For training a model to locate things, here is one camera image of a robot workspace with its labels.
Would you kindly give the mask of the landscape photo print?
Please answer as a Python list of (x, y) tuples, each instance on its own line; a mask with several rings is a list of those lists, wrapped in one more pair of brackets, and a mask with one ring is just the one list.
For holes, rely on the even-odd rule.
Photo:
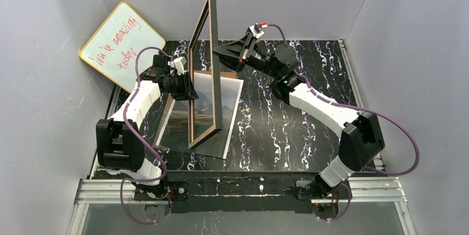
[[(195, 90), (199, 99), (195, 100), (195, 136), (200, 136), (213, 125), (211, 74), (195, 71)], [(154, 142), (155, 147), (166, 147), (181, 152), (226, 159), (230, 147), (230, 140), (236, 110), (239, 104), (243, 80), (238, 79), (234, 72), (221, 72), (222, 98), (222, 130), (211, 136), (196, 148), (189, 148), (188, 101), (176, 101), (165, 95), (165, 108), (158, 124), (158, 132)]]

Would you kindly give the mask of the wooden picture frame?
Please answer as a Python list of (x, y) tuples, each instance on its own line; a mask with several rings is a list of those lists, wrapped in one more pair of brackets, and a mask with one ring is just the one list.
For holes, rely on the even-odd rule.
[(222, 97), (221, 97), (221, 80), (220, 80), (220, 58), (213, 49), (218, 46), (218, 26), (217, 26), (217, 7), (216, 0), (205, 0), (204, 6), (200, 13), (199, 19), (195, 25), (194, 32), (190, 38), (188, 47), (188, 69), (190, 80), (194, 81), (194, 57), (193, 49), (205, 23), (209, 23), (209, 57), (211, 63), (211, 82), (212, 91), (212, 126), (207, 128), (200, 136), (195, 136), (195, 102), (189, 100), (189, 149), (195, 149), (203, 142), (207, 141), (213, 135), (222, 130)]

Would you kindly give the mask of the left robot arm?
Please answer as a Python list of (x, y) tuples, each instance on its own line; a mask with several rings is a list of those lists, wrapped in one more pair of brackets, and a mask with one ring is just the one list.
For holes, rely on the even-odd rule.
[(156, 186), (167, 168), (161, 156), (140, 134), (152, 105), (168, 93), (174, 100), (197, 99), (190, 74), (177, 67), (152, 66), (138, 77), (125, 103), (110, 118), (96, 124), (97, 157), (101, 167), (125, 173), (131, 181)]

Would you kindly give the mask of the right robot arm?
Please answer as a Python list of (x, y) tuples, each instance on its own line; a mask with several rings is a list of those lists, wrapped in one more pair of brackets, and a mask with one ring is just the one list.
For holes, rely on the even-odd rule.
[(308, 113), (338, 136), (338, 155), (315, 177), (313, 191), (331, 191), (364, 169), (384, 149), (378, 116), (351, 105), (340, 106), (315, 90), (307, 78), (296, 73), (299, 61), (289, 44), (280, 44), (266, 54), (256, 42), (238, 40), (216, 46), (212, 51), (233, 71), (250, 66), (272, 77), (270, 89), (277, 99)]

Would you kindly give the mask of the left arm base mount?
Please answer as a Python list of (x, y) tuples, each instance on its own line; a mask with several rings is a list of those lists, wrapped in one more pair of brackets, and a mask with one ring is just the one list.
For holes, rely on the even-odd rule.
[(149, 186), (132, 183), (136, 187), (135, 199), (186, 201), (188, 197), (188, 184), (183, 181), (161, 181), (159, 185)]

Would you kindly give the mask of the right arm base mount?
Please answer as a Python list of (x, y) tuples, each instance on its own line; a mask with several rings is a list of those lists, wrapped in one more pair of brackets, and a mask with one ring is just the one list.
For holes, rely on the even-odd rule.
[(316, 180), (299, 180), (290, 188), (291, 194), (298, 200), (328, 199), (329, 202), (353, 198), (349, 183), (341, 182), (335, 187)]

